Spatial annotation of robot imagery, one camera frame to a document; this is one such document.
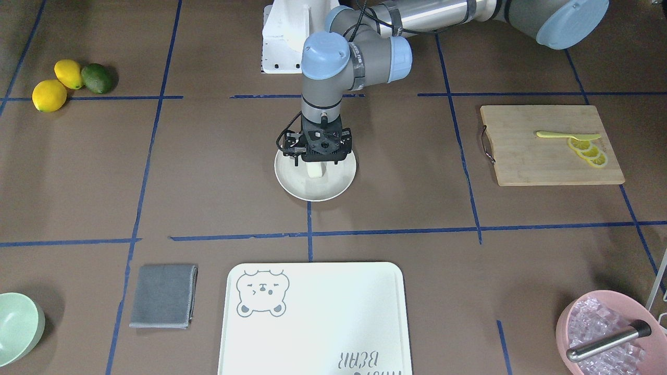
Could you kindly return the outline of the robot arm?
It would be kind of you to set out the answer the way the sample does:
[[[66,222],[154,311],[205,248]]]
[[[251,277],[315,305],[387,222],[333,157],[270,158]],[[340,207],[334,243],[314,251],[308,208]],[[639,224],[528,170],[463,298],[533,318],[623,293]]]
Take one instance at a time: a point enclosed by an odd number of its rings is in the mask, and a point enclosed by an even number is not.
[[[338,6],[302,49],[299,131],[283,130],[279,151],[295,161],[338,163],[352,152],[341,121],[345,92],[405,78],[410,36],[438,35],[470,21],[503,21],[550,49],[576,45],[602,21],[608,1],[384,1]]]

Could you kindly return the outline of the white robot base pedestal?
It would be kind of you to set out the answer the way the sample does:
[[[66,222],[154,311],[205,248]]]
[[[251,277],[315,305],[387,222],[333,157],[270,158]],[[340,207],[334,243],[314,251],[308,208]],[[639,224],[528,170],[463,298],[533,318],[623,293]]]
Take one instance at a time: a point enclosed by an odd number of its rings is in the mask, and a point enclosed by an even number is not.
[[[264,8],[261,69],[266,74],[303,74],[322,80],[352,68],[352,52],[335,17],[338,1],[274,1]]]

